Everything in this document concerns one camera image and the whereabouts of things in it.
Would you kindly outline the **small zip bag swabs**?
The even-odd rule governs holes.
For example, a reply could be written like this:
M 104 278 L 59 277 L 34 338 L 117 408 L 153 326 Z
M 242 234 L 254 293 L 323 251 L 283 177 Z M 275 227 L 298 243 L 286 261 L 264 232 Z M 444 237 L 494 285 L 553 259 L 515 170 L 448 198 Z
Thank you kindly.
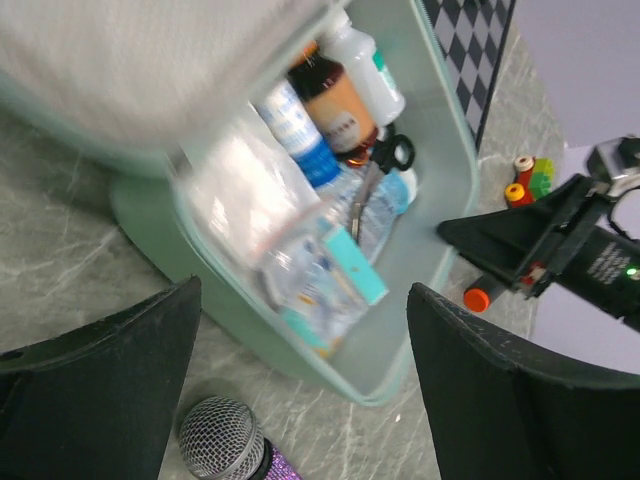
M 288 233 L 257 276 L 284 323 L 322 357 L 330 356 L 388 287 L 346 229 L 322 224 Z

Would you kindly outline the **blue white mask packet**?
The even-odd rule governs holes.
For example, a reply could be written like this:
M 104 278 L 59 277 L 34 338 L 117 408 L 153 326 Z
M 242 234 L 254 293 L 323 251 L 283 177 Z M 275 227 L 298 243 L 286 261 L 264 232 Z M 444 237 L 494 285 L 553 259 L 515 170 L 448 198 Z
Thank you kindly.
M 330 206 L 328 222 L 342 225 L 350 231 L 350 216 L 354 198 L 362 186 L 367 168 L 363 171 L 343 169 L 332 182 L 316 192 Z M 404 214 L 417 196 L 418 179 L 413 168 L 393 169 L 385 174 L 364 204 L 356 243 L 367 260 L 374 264 L 385 247 L 397 218 Z

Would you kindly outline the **small red bottle cap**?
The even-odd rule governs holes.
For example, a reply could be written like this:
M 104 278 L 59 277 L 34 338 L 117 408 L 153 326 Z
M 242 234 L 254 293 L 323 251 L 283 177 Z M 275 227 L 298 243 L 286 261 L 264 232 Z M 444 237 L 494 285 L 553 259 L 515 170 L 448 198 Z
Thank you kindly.
M 371 158 L 371 153 L 372 153 L 371 149 L 362 150 L 362 151 L 358 152 L 357 154 L 348 156 L 344 160 L 344 163 L 346 164 L 346 166 L 348 168 L 351 168 L 351 169 L 363 168 L 363 167 L 365 167 L 365 166 L 367 166 L 369 164 L 370 158 Z

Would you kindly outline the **black white chessboard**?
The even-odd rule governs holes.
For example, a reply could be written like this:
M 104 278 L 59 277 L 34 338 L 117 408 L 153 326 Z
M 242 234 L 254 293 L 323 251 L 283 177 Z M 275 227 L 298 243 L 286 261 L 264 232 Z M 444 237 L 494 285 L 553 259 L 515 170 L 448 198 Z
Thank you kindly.
M 440 45 L 475 146 L 480 147 L 516 2 L 427 0 L 421 6 Z

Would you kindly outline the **white gauze pad packet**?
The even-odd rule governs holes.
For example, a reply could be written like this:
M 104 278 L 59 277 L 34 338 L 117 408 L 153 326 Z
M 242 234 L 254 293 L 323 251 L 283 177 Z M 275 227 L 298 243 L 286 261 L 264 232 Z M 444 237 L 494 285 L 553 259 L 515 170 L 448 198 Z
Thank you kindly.
M 203 233 L 243 269 L 254 268 L 268 241 L 319 202 L 253 110 L 206 149 L 189 150 L 187 158 L 193 171 L 181 180 L 180 192 Z

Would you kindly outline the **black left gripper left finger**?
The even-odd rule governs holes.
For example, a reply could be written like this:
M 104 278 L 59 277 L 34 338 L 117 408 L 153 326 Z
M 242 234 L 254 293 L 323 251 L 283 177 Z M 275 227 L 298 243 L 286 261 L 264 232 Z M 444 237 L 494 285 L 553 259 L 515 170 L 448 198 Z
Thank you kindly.
M 201 317 L 190 277 L 1 355 L 4 479 L 155 479 Z

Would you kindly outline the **blue white bandage roll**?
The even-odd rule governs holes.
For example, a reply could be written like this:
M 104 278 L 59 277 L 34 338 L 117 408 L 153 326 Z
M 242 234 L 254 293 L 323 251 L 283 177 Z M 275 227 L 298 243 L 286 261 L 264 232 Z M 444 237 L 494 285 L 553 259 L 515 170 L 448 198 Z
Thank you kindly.
M 314 189 L 339 176 L 334 153 L 288 80 L 279 81 L 254 108 Z

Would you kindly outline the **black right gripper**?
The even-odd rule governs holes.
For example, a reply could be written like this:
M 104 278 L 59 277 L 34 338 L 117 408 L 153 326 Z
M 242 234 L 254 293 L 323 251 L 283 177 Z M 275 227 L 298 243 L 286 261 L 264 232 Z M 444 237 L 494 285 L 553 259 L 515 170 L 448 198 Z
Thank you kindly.
M 613 218 L 639 188 L 639 140 L 596 145 L 575 174 L 526 206 L 441 222 L 438 235 L 506 289 L 539 297 L 558 284 L 639 328 L 639 242 Z

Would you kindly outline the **brown orange syrup bottle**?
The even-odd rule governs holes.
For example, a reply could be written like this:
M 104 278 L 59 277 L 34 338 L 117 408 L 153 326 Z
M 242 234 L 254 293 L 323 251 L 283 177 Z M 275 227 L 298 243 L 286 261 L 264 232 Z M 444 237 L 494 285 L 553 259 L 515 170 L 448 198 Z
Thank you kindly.
M 306 46 L 288 71 L 294 90 L 333 153 L 344 162 L 372 149 L 378 128 L 344 67 Z

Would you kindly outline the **black tube orange cap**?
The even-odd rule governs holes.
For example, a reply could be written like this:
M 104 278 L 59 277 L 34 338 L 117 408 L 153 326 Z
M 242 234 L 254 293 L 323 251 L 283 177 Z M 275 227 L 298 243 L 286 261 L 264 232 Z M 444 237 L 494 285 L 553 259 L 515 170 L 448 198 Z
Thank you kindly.
M 504 292 L 505 287 L 500 282 L 483 276 L 477 279 L 464 291 L 463 303 L 471 312 L 483 313 Z

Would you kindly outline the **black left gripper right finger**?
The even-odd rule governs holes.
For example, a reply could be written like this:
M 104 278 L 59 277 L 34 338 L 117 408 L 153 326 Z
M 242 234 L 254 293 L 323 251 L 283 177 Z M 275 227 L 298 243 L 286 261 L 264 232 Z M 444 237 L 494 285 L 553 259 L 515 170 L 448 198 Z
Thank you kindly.
M 407 320 L 444 479 L 635 479 L 639 378 L 534 344 L 417 283 Z

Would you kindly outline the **colourful toy block car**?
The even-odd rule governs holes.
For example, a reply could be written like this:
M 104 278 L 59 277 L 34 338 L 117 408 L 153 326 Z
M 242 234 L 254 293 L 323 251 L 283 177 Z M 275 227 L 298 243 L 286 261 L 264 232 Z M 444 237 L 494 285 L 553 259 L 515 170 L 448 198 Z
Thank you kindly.
M 525 206 L 548 195 L 555 176 L 554 163 L 549 158 L 521 156 L 513 161 L 515 177 L 504 190 L 509 208 Z

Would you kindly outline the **mint green medicine case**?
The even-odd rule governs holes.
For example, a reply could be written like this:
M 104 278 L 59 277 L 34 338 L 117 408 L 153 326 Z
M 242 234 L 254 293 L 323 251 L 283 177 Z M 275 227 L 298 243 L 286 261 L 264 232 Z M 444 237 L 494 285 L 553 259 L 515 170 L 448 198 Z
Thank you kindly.
M 115 218 L 279 371 L 367 406 L 453 260 L 475 149 L 422 1 L 5 1 L 1 100 L 112 168 Z

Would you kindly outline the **black binder clip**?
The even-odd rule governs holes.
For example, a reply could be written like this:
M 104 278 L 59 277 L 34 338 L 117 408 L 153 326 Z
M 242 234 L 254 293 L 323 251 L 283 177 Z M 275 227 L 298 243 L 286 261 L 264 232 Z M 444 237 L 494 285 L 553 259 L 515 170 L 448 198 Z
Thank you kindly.
M 381 180 L 393 170 L 407 172 L 415 160 L 415 147 L 404 134 L 393 134 L 378 140 L 371 154 L 371 165 L 355 194 L 348 217 L 349 231 L 360 243 L 361 223 L 365 205 Z

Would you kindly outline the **purple glitter microphone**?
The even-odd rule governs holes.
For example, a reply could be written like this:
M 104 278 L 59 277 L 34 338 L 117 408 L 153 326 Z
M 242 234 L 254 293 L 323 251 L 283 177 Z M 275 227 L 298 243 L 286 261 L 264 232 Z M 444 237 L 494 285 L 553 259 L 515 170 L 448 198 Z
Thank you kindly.
M 300 480 L 301 475 L 268 440 L 246 404 L 221 396 L 206 398 L 186 415 L 179 449 L 198 479 Z

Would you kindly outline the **white medicine bottle green label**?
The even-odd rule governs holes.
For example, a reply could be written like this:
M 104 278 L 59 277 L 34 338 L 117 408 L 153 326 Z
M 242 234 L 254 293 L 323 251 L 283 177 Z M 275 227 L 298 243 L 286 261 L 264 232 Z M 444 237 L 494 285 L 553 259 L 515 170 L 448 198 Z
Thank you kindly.
M 339 62 L 378 127 L 393 123 L 404 111 L 406 100 L 398 89 L 372 36 L 352 26 L 339 9 L 318 38 L 321 54 Z

